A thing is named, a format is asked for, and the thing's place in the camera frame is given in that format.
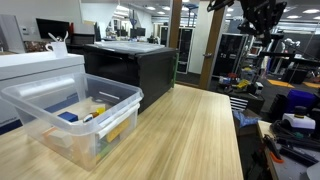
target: office ceiling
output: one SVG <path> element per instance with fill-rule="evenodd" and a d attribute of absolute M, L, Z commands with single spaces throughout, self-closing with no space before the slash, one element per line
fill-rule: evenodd
<path fill-rule="evenodd" d="M 296 21 L 296 22 L 303 22 L 303 21 L 319 21 L 313 18 L 319 16 L 320 12 L 314 14 L 305 14 L 303 11 L 308 9 L 318 9 L 320 10 L 320 1 L 318 0 L 277 0 L 277 2 L 288 2 L 287 8 L 288 12 L 283 13 L 282 20 L 283 21 Z M 162 7 L 168 6 L 170 7 L 170 0 L 81 0 L 83 3 L 120 3 L 122 6 L 125 7 L 135 7 L 140 10 L 143 10 L 147 13 L 150 13 L 152 16 L 168 16 L 168 10 L 164 10 Z M 190 0 L 189 2 L 183 2 L 184 5 L 195 5 L 199 4 L 199 0 Z M 149 10 L 145 7 L 154 7 L 155 10 Z M 193 13 L 197 14 L 198 10 L 193 9 L 191 10 Z M 241 5 L 239 1 L 235 1 L 234 5 L 232 5 L 227 12 L 227 19 L 238 18 L 241 17 L 243 14 Z M 188 16 L 188 11 L 182 11 L 182 16 Z M 289 16 L 298 16 L 297 19 L 289 19 Z"/>

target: white printer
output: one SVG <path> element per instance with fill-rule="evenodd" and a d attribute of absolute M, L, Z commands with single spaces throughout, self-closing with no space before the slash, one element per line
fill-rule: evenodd
<path fill-rule="evenodd" d="M 25 53 L 0 56 L 0 91 L 8 86 L 85 72 L 84 57 L 68 54 L 56 58 L 53 52 Z M 0 127 L 18 120 L 15 108 L 0 97 Z"/>

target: blue bin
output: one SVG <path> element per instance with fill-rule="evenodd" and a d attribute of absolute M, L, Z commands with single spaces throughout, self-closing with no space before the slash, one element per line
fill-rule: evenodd
<path fill-rule="evenodd" d="M 286 107 L 286 113 L 294 113 L 295 106 L 304 106 L 307 109 L 311 108 L 313 103 L 316 101 L 315 95 L 298 90 L 291 90 L 288 93 L 288 101 Z"/>

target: blue object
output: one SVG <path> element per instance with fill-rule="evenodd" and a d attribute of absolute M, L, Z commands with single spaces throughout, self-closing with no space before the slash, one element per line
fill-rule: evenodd
<path fill-rule="evenodd" d="M 304 106 L 309 109 L 316 101 L 316 97 L 308 92 L 291 90 L 287 96 L 286 113 L 294 113 L 295 106 Z"/>
<path fill-rule="evenodd" d="M 260 120 L 259 117 L 246 117 L 240 111 L 233 111 L 233 116 L 240 121 L 240 128 L 251 124 L 257 124 Z"/>
<path fill-rule="evenodd" d="M 78 121 L 78 116 L 69 112 L 64 112 L 62 114 L 58 115 L 59 117 L 61 117 L 62 119 L 65 119 L 69 122 L 74 122 L 74 121 Z"/>

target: white mug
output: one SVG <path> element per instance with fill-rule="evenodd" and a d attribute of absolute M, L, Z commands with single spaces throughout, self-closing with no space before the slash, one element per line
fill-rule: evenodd
<path fill-rule="evenodd" d="M 48 51 L 52 51 L 49 47 L 53 49 L 54 54 L 57 58 L 66 57 L 68 55 L 67 46 L 65 42 L 51 42 L 46 45 Z"/>

